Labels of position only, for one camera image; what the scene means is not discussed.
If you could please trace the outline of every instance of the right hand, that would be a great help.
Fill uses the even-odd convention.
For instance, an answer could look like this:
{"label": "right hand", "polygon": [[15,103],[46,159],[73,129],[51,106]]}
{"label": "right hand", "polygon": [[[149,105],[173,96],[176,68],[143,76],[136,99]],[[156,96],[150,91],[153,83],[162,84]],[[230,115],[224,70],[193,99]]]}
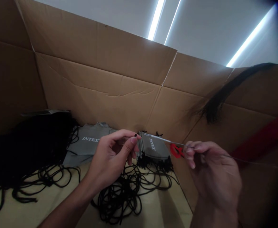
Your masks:
{"label": "right hand", "polygon": [[242,183],[238,165],[214,142],[192,142],[183,148],[183,153],[194,184],[204,201],[222,211],[235,211],[238,206]]}

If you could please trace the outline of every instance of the cardboard flap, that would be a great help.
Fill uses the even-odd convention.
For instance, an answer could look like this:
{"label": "cardboard flap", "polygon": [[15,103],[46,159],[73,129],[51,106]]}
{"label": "cardboard flap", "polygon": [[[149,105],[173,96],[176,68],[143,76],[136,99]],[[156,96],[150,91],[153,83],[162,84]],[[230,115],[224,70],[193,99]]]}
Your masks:
{"label": "cardboard flap", "polygon": [[210,98],[223,86],[231,71],[232,68],[177,53],[164,86]]}
{"label": "cardboard flap", "polygon": [[[247,68],[236,68],[228,81],[231,81]],[[245,80],[225,101],[246,109],[278,116],[278,65],[260,71]]]}
{"label": "cardboard flap", "polygon": [[36,52],[161,85],[176,50],[32,0],[18,0]]}
{"label": "cardboard flap", "polygon": [[115,129],[143,130],[160,86],[36,53],[48,107],[68,109],[77,121],[105,121]]}
{"label": "cardboard flap", "polygon": [[24,118],[47,109],[33,51],[0,42],[0,134]]}
{"label": "cardboard flap", "polygon": [[184,143],[213,141],[230,153],[273,119],[275,117],[223,104],[220,120],[207,124],[206,118],[202,117]]}
{"label": "cardboard flap", "polygon": [[0,0],[0,41],[32,49],[24,22],[14,0]]}
{"label": "cardboard flap", "polygon": [[182,143],[195,123],[206,98],[162,87],[146,126],[150,134],[163,134],[165,139]]}

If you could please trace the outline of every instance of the gray drawstring bag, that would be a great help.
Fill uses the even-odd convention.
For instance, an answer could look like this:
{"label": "gray drawstring bag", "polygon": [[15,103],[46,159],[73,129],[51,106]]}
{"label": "gray drawstring bag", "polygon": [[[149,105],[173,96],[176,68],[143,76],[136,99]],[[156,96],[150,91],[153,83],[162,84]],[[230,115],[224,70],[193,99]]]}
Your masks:
{"label": "gray drawstring bag", "polygon": [[142,153],[145,156],[156,159],[156,160],[165,160],[170,156],[170,152],[165,145],[164,141],[161,139],[150,137],[144,134],[144,132],[139,132],[139,135],[142,137],[139,140],[139,156]]}
{"label": "gray drawstring bag", "polygon": [[68,152],[63,165],[75,167],[90,162],[96,152],[100,138],[115,131],[105,122],[98,122],[96,125],[85,124],[79,127],[79,140],[71,143],[67,148]]}

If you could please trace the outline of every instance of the fluorescent light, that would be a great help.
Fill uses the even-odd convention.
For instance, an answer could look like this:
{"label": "fluorescent light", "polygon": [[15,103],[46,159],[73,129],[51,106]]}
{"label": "fluorescent light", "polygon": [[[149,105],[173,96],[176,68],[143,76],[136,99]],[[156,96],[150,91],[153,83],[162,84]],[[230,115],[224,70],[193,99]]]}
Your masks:
{"label": "fluorescent light", "polygon": [[[177,6],[177,9],[176,9],[176,12],[175,12],[175,15],[174,15],[173,21],[172,21],[172,22],[171,22],[171,24],[170,24],[170,29],[171,29],[171,27],[172,27],[172,25],[173,25],[173,23],[174,23],[174,19],[175,19],[175,16],[176,16],[176,14],[177,14],[177,11],[178,11],[178,8],[179,8],[179,5],[180,5],[180,2],[181,2],[181,0],[179,0],[179,3],[178,3],[178,6]],[[165,39],[164,45],[166,44],[167,38],[168,38],[168,36],[169,36],[169,34],[170,34],[170,29],[168,30],[168,34],[167,34],[167,36],[166,36],[166,39]]]}
{"label": "fluorescent light", "polygon": [[154,40],[154,36],[158,27],[159,19],[164,6],[164,0],[158,0],[158,4],[155,10],[154,18],[152,19],[151,28],[149,30],[148,39]]}
{"label": "fluorescent light", "polygon": [[259,22],[257,27],[250,34],[250,36],[242,44],[242,46],[239,48],[239,50],[236,52],[236,54],[233,56],[233,58],[226,65],[227,67],[232,67],[232,65],[235,63],[235,61],[238,59],[238,57],[241,55],[241,53],[244,51],[244,49],[246,49],[246,47],[252,42],[252,40],[255,38],[255,36],[260,32],[260,30],[263,28],[263,26],[272,18],[272,16],[277,12],[277,10],[278,10],[278,5],[276,3],[269,10],[269,12],[267,12],[267,14],[264,16],[264,18]]}

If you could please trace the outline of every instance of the left hand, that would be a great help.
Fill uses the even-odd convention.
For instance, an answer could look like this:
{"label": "left hand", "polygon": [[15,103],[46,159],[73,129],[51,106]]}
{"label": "left hand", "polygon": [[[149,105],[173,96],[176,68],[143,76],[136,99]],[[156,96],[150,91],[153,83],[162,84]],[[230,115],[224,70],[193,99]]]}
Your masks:
{"label": "left hand", "polygon": [[139,151],[137,140],[141,139],[135,132],[119,130],[103,136],[98,144],[90,168],[83,181],[94,186],[94,193],[114,183],[121,175],[125,162],[132,164]]}

